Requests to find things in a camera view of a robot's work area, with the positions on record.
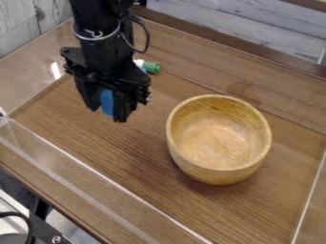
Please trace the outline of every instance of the wooden bowl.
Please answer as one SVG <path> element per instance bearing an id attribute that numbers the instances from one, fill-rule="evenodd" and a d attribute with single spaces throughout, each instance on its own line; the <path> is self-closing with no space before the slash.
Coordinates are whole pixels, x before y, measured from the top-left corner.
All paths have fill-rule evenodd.
<path id="1" fill-rule="evenodd" d="M 271 131 L 249 103 L 225 95 L 202 95 L 171 112 L 167 140 L 182 170 L 204 183 L 227 185 L 257 171 L 270 150 Z"/>

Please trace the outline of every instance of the green object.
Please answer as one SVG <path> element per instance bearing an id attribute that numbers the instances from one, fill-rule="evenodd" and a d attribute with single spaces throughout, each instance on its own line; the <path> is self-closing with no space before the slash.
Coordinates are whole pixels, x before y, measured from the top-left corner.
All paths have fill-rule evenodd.
<path id="1" fill-rule="evenodd" d="M 143 68 L 147 72 L 159 73 L 160 72 L 160 65 L 156 62 L 146 61 L 143 64 Z"/>

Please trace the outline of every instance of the bowl rim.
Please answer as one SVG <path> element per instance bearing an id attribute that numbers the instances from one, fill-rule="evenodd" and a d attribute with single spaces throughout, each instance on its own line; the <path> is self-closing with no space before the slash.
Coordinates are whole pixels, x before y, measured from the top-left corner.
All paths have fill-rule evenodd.
<path id="1" fill-rule="evenodd" d="M 214 168 L 208 168 L 202 166 L 198 160 L 191 159 L 187 155 L 184 155 L 184 153 L 182 153 L 178 149 L 174 137 L 172 137 L 172 132 L 171 132 L 171 124 L 172 124 L 172 120 L 174 117 L 178 113 L 178 111 L 180 110 L 180 108 L 187 105 L 190 102 L 194 102 L 195 100 L 200 100 L 204 98 L 219 98 L 219 99 L 229 99 L 233 100 L 241 104 L 243 104 L 246 107 L 249 107 L 251 109 L 251 111 L 257 114 L 259 121 L 263 124 L 265 127 L 265 133 L 266 133 L 266 140 L 265 140 L 265 146 L 263 149 L 261 151 L 261 153 L 258 154 L 258 156 L 255 157 L 255 159 L 250 160 L 246 164 L 233 168 L 233 169 L 214 169 Z M 167 134 L 167 140 L 168 143 L 171 144 L 171 146 L 174 147 L 174 150 L 176 151 L 178 155 L 187 160 L 187 162 L 190 162 L 192 165 L 195 165 L 198 168 L 202 168 L 204 170 L 210 170 L 210 171 L 217 171 L 217 172 L 233 172 L 233 171 L 238 171 L 238 170 L 243 170 L 254 165 L 257 165 L 257 163 L 263 159 L 263 157 L 267 155 L 270 148 L 271 148 L 271 140 L 273 140 L 273 134 L 271 134 L 271 129 L 270 129 L 270 125 L 269 122 L 265 118 L 265 116 L 262 115 L 261 111 L 246 101 L 229 96 L 229 95 L 221 95 L 221 94 L 206 94 L 206 95 L 198 95 L 194 96 L 188 99 L 186 99 L 183 102 L 180 102 L 176 107 L 174 108 L 174 110 L 171 111 L 170 115 L 168 115 L 168 119 L 167 119 L 167 124 L 166 124 L 166 134 Z"/>

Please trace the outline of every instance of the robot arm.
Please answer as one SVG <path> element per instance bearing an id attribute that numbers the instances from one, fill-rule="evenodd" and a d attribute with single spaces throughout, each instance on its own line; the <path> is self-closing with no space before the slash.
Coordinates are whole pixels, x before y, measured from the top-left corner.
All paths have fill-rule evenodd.
<path id="1" fill-rule="evenodd" d="M 110 91 L 111 115 L 126 122 L 138 103 L 147 104 L 150 77 L 135 66 L 134 52 L 146 52 L 150 33 L 142 20 L 130 12 L 131 0 L 70 0 L 74 15 L 74 34 L 80 48 L 62 48 L 67 59 L 66 71 L 74 75 L 76 89 L 87 107 L 100 106 L 103 91 Z M 142 51 L 134 48 L 132 22 L 146 31 Z"/>

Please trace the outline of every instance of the wooden table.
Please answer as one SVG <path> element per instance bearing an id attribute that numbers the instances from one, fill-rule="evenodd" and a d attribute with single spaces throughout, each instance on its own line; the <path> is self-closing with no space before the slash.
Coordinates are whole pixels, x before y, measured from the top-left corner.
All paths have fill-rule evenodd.
<path id="1" fill-rule="evenodd" d="M 290 243 L 325 153 L 323 77 L 231 49 L 218 40 L 151 21 L 148 25 L 152 42 L 144 58 L 164 68 L 152 76 L 150 104 L 127 124 L 115 124 L 84 108 L 72 79 L 64 76 L 11 114 L 37 136 L 12 123 L 21 137 L 17 142 L 9 134 L 8 138 L 24 153 L 0 144 L 1 168 L 103 243 Z M 67 22 L 3 60 L 0 70 L 31 58 L 33 69 L 40 61 L 47 65 L 28 69 L 27 84 L 36 78 L 41 86 L 37 75 L 51 83 L 48 68 L 54 60 L 63 63 L 52 52 L 71 44 L 70 29 Z M 21 77 L 17 83 L 27 85 Z M 11 88 L 8 104 L 19 96 Z M 217 92 L 265 109 L 274 136 L 261 170 L 226 187 L 184 175 L 170 157 L 164 135 L 175 105 Z"/>

